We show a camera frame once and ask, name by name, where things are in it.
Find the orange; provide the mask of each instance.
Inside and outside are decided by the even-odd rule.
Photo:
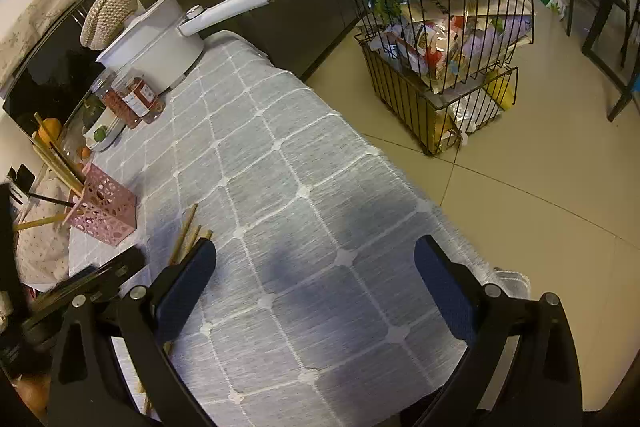
[[[44,145],[48,147],[49,136],[53,140],[58,140],[58,138],[60,137],[60,132],[62,131],[62,124],[60,123],[60,120],[58,120],[58,118],[47,118],[42,123],[44,124],[44,129],[42,128],[42,126],[40,126],[40,128],[38,129],[38,136],[40,137]]]

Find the wooden chopstick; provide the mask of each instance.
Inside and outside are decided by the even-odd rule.
[[[82,184],[74,178],[70,172],[65,171],[63,166],[60,165],[58,159],[53,156],[50,150],[44,147],[44,144],[40,143],[39,140],[35,140],[30,137],[31,142],[33,143],[33,150],[36,152],[40,159],[46,163],[46,165],[60,178],[67,187],[69,187],[72,191],[76,193],[78,196],[82,196]]]
[[[198,209],[198,204],[193,203],[193,206],[189,211],[189,215],[187,216],[187,220],[184,222],[184,224],[182,225],[182,228],[180,229],[180,235],[178,236],[178,239],[175,242],[174,251],[172,251],[171,257],[169,257],[169,262],[167,263],[167,266],[171,264],[175,264],[178,257],[180,257],[180,250],[182,249],[184,238],[186,237],[187,232],[189,231],[189,227],[191,226],[191,221],[193,221],[193,216],[195,216],[197,209]]]
[[[200,233],[200,229],[201,228],[202,227],[200,225],[198,225],[196,227],[196,229],[193,231],[193,233],[191,234],[191,238],[190,238],[189,242],[187,243],[187,252],[186,253],[189,253],[191,251],[191,248],[193,248],[193,245],[196,244],[196,240],[198,238],[198,234]]]
[[[32,198],[38,198],[42,201],[49,201],[49,203],[61,204],[62,206],[68,206],[69,208],[73,208],[75,205],[73,203],[69,203],[68,201],[57,200],[55,198],[49,198],[47,196],[41,196],[36,194],[35,192],[27,192],[27,196],[31,196]]]
[[[40,115],[38,113],[35,113],[33,115],[33,118],[36,119],[36,122],[38,122],[39,126],[42,128],[42,130],[44,131],[44,133],[47,135],[47,138],[49,138],[49,148],[53,149],[53,152],[58,156],[58,158],[60,158],[60,161],[62,161],[62,163],[66,166],[67,169],[69,169],[69,171],[71,172],[71,174],[73,174],[73,176],[81,183],[84,184],[85,181],[85,177],[84,174],[82,174],[82,172],[78,169],[78,166],[73,165],[73,163],[71,163],[69,161],[68,158],[66,158],[65,153],[60,150],[60,148],[58,147],[57,142],[53,139],[53,137],[49,134],[49,130],[47,129],[47,127],[44,125],[44,122],[42,121],[42,118],[40,117]]]
[[[62,221],[65,219],[66,214],[54,214],[50,217],[43,217],[42,219],[35,219],[34,221],[27,221],[24,223],[20,223],[20,225],[14,225],[14,232],[19,232],[20,230],[32,229],[33,227],[39,227],[40,225],[48,225],[49,223],[55,223],[56,221]]]
[[[172,264],[175,264],[178,261],[180,257],[180,251],[182,250],[182,244],[184,243],[184,238],[186,237],[187,232],[189,231],[189,227],[191,226],[191,221],[193,221],[193,216],[195,216],[197,209],[198,209],[198,204],[193,203],[193,206],[191,207],[191,210],[187,215],[187,220],[182,224],[182,228],[180,229],[180,234],[178,235],[178,239],[175,241],[174,250],[172,251],[171,256],[169,257],[169,261],[167,261],[167,264],[166,264],[167,266],[171,266]],[[138,379],[138,393],[144,393],[144,392],[145,392],[145,388],[142,385],[142,380]],[[145,415],[148,415],[148,412],[151,411],[150,407],[151,407],[151,402],[149,402],[148,397],[145,396]]]

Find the wire basket rack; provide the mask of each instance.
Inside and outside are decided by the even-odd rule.
[[[518,68],[478,71],[465,84],[431,92],[400,60],[390,62],[358,37],[377,96],[414,134],[422,151],[436,155],[482,129],[515,104]]]
[[[426,153],[465,143],[515,102],[534,0],[355,0],[373,87]]]

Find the beige floor tile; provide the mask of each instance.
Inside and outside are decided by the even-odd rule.
[[[360,45],[347,35],[306,82],[360,133],[421,150],[391,110],[376,96]]]
[[[608,284],[603,280],[600,286],[608,288],[596,291],[606,302],[605,313],[582,376],[585,402],[594,409],[615,391],[640,349],[640,250],[617,237]]]
[[[396,167],[404,171],[409,181],[420,188],[431,200],[442,203],[453,163],[433,156],[425,156],[422,152],[407,149],[391,142],[365,136],[369,142],[382,149]]]
[[[598,378],[615,367],[588,365],[600,329],[614,256],[614,236],[570,212],[454,166],[442,205],[444,212],[492,266],[518,270],[531,279],[532,298],[557,293],[574,336],[584,375],[585,407],[600,397]]]
[[[609,35],[601,37],[606,40]],[[456,163],[558,204],[640,247],[640,115],[614,123],[610,80],[580,51],[584,25],[538,6],[536,42],[516,51],[516,105],[469,138]],[[614,40],[619,48],[621,42]],[[630,61],[634,54],[630,51]]]

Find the cloth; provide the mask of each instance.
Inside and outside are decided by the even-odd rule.
[[[66,201],[69,189],[55,174],[47,171],[37,194]],[[65,207],[31,198],[33,206],[24,221],[34,221],[65,211]],[[20,281],[25,284],[58,283],[68,278],[69,226],[49,223],[21,230],[18,234],[15,261]]]
[[[62,13],[77,0],[33,0],[0,42],[0,86]]]
[[[482,283],[501,281],[438,206],[232,33],[207,39],[166,101],[95,159],[139,196],[138,229],[117,249],[73,229],[69,261],[74,273],[138,244],[148,266],[126,289],[149,284],[200,202],[218,265],[172,361],[216,424],[370,427],[441,386],[465,345],[415,269],[415,241],[431,233]]]

